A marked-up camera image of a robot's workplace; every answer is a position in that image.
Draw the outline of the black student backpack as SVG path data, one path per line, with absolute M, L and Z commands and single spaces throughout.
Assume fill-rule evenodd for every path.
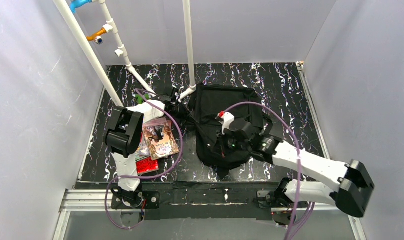
M 195 126 L 196 153 L 224 179 L 250 159 L 269 163 L 282 141 L 272 135 L 273 121 L 254 89 L 224 85 L 196 86 L 188 103 Z

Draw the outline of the brown illustrated book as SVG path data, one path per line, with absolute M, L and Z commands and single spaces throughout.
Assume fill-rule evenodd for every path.
M 180 149 L 173 136 L 172 129 L 164 128 L 163 133 L 144 132 L 143 134 L 153 161 L 178 154 Z

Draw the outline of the pink comic book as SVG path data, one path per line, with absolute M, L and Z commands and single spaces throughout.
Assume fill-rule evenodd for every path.
M 143 131 L 145 133 L 150 132 L 154 135 L 155 133 L 163 133 L 165 127 L 167 127 L 167 130 L 171 130 L 172 122 L 166 117 L 156 118 L 144 123 Z

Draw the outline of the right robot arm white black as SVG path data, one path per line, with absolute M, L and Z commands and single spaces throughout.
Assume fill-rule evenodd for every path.
M 259 133 L 250 122 L 236 118 L 230 112 L 221 111 L 216 120 L 221 124 L 218 136 L 226 139 L 229 150 L 242 151 L 257 161 L 294 171 L 299 169 L 297 160 L 301 157 L 301 173 L 314 180 L 298 182 L 284 178 L 270 200 L 278 200 L 281 204 L 295 200 L 322 203 L 335 206 L 349 216 L 364 217 L 375 184 L 362 162 L 354 159 L 349 163 L 333 161 L 297 150 L 278 136 Z

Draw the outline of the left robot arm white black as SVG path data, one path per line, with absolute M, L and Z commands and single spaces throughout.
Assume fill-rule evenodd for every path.
M 172 110 L 180 103 L 180 94 L 174 86 L 165 94 L 155 95 L 145 99 L 142 104 L 133 107 L 114 107 L 104 135 L 104 143 L 114 158 L 118 183 L 117 190 L 112 190 L 114 196 L 134 204 L 139 196 L 139 186 L 145 176 L 140 176 L 137 169 L 135 153 L 137 152 L 144 135 L 144 124 L 152 120 L 160 120 L 167 116 L 179 135 L 180 145 L 173 146 L 173 150 L 179 150 L 177 160 L 163 173 L 154 175 L 153 178 L 162 177 L 171 172 L 183 158 L 183 133 L 179 123 L 172 116 Z

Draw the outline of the green pipe valve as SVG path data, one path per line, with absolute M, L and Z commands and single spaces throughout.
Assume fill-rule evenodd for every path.
M 142 96 L 140 96 L 140 95 L 136 95 L 136 96 L 135 96 L 135 101 L 136 101 L 136 103 L 137 103 L 138 105 L 140 105 L 140 104 L 142 104 L 142 103 L 145 102 L 145 99 L 144 99 L 144 97 L 142 97 Z

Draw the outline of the red patterned book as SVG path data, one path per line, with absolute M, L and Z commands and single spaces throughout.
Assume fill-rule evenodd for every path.
M 141 158 L 141 159 L 136 159 L 136 156 L 135 156 L 135 160 L 136 160 L 137 174 L 139 176 L 159 170 L 158 162 L 155 160 L 152 160 L 151 156 Z

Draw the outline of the orange pipe valve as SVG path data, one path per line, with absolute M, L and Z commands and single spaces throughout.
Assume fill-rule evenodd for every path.
M 89 41 L 89 42 L 94 42 L 94 43 L 96 43 L 97 45 L 101 45 L 101 44 L 103 43 L 103 37 L 102 37 L 102 35 L 104 35 L 104 34 L 106 34 L 106 33 L 107 33 L 106 29 L 102 27 L 99 31 L 93 33 L 93 34 L 90 35 L 90 36 L 87 36 L 86 39 L 87 39 L 87 41 Z

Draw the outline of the blue pipe valve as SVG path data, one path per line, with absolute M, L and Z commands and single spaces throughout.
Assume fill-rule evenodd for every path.
M 76 9 L 92 2 L 93 0 L 72 0 L 70 2 L 69 8 L 71 12 L 74 14 L 76 12 Z

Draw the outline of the black mounting base plate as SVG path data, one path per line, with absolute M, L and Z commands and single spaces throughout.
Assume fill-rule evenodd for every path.
M 142 210 L 146 221 L 169 219 L 273 220 L 272 210 L 284 210 L 290 220 L 293 202 L 277 182 L 142 182 L 134 204 L 112 194 L 112 209 Z

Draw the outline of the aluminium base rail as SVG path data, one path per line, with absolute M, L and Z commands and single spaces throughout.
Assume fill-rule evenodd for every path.
M 56 240 L 282 240 L 285 208 L 258 208 L 272 183 L 144 183 L 146 205 L 127 208 L 103 186 L 66 191 Z

